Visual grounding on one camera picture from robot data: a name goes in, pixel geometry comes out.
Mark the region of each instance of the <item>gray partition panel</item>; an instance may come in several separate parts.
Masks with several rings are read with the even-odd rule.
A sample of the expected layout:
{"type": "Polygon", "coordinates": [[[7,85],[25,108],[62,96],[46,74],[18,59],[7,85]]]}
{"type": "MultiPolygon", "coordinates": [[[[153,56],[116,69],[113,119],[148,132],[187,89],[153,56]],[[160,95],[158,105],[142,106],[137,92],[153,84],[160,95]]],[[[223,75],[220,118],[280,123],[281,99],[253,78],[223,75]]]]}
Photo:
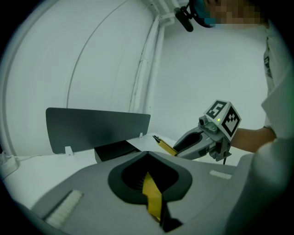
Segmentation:
{"type": "Polygon", "coordinates": [[[65,153],[108,145],[147,133],[150,115],[86,109],[47,108],[46,123],[52,151],[65,153]]]}

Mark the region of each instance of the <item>headset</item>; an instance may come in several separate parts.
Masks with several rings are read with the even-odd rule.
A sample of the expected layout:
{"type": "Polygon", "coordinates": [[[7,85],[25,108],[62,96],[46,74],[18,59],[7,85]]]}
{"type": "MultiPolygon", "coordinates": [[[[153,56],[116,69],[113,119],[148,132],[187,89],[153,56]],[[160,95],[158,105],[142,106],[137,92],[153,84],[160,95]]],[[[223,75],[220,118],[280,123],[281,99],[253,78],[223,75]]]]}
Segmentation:
{"type": "Polygon", "coordinates": [[[216,19],[211,18],[209,12],[205,9],[204,0],[189,0],[187,6],[175,8],[174,13],[188,32],[193,31],[193,25],[190,21],[192,18],[205,28],[213,28],[216,24],[216,19]]]}

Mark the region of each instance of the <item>white bracket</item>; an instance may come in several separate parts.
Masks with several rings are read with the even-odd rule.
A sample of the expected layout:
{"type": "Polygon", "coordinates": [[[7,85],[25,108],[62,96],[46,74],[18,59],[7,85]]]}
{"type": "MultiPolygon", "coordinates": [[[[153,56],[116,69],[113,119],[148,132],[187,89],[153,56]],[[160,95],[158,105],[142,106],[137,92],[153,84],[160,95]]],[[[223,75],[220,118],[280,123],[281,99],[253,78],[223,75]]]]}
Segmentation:
{"type": "Polygon", "coordinates": [[[69,156],[73,156],[73,155],[74,155],[74,152],[73,152],[71,146],[66,146],[66,147],[65,147],[65,154],[66,154],[66,155],[69,155],[69,156]]]}

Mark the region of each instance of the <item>table surface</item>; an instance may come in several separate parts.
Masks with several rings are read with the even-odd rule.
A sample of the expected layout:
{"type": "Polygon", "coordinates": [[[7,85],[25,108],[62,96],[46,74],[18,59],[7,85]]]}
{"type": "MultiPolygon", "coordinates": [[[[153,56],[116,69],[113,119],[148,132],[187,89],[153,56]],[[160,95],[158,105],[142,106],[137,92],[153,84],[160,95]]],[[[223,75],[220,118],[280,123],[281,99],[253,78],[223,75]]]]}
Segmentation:
{"type": "MultiPolygon", "coordinates": [[[[153,135],[163,139],[170,146],[176,143],[176,141],[156,133],[149,133],[142,138],[127,141],[141,151],[169,154],[157,144],[152,137],[153,135]]],[[[222,162],[216,162],[209,155],[195,160],[222,164],[222,162]]],[[[31,209],[54,186],[75,172],[93,164],[97,164],[94,149],[75,152],[73,156],[66,154],[35,156],[19,162],[19,168],[7,176],[3,183],[15,201],[31,209]]]]}

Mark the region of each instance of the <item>wall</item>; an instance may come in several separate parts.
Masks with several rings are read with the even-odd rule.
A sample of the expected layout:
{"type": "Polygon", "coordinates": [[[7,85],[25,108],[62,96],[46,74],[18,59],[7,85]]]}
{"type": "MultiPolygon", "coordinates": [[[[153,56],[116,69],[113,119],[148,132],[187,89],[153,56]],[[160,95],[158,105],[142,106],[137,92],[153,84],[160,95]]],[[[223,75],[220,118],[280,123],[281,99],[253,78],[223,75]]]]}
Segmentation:
{"type": "Polygon", "coordinates": [[[21,42],[7,79],[14,155],[50,155],[48,107],[129,110],[154,16],[140,0],[59,0],[21,42]]]}
{"type": "MultiPolygon", "coordinates": [[[[167,27],[149,132],[177,140],[197,126],[216,99],[234,105],[242,118],[239,127],[263,127],[265,39],[261,28],[233,31],[194,23],[189,33],[178,21],[167,27]]],[[[234,157],[227,164],[232,165],[246,153],[235,148],[231,152],[234,157]]]]}

